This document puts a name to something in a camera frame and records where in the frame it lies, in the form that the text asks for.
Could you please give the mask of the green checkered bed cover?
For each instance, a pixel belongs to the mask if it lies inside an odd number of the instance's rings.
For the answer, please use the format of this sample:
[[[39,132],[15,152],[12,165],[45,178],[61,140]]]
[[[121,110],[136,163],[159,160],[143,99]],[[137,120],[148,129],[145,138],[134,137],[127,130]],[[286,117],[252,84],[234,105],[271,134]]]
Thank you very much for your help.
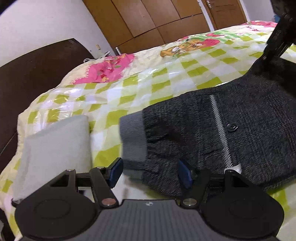
[[[18,146],[1,173],[1,210],[14,240],[22,238],[11,200],[26,137],[84,114],[89,119],[92,164],[108,165],[121,154],[122,116],[241,77],[263,54],[275,26],[251,21],[133,54],[90,60],[71,70],[55,87],[43,90],[18,116]]]

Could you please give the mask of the dark grey knit pants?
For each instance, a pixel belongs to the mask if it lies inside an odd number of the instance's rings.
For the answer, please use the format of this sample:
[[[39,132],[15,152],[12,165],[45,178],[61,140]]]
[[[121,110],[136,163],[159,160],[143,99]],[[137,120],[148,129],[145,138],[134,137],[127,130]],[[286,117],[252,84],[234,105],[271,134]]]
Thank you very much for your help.
[[[177,163],[222,174],[227,168],[263,188],[295,178],[295,82],[246,74],[121,117],[127,174],[179,196]]]

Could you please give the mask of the dark brown headboard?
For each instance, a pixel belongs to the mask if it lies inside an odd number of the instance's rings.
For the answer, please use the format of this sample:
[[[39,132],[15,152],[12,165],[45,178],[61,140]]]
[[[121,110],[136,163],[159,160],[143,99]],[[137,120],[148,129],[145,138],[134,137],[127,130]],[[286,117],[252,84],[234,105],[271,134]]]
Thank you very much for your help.
[[[1,169],[16,153],[18,115],[40,94],[56,87],[92,54],[76,39],[56,42],[1,66]]]

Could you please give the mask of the brown wooden door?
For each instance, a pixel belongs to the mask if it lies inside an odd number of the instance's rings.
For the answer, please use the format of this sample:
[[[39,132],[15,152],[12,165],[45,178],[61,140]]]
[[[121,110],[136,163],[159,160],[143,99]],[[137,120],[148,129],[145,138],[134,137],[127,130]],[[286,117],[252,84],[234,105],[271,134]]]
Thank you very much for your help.
[[[241,25],[247,22],[242,6],[237,0],[203,1],[217,29]]]

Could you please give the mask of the brown wooden wardrobe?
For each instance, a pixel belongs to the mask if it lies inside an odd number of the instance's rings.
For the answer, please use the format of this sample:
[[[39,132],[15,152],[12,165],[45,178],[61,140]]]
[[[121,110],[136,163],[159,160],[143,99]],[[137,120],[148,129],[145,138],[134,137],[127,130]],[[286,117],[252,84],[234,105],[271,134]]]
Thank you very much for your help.
[[[84,1],[114,51],[133,53],[210,31],[198,1]]]

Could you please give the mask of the grey pillow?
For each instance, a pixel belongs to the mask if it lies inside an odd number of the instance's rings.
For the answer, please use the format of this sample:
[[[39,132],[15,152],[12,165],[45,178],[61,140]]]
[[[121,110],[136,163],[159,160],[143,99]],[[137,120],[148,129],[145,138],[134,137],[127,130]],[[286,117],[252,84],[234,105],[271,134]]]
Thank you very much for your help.
[[[23,200],[65,170],[86,173],[92,167],[88,117],[60,120],[25,138],[13,183],[13,201]]]

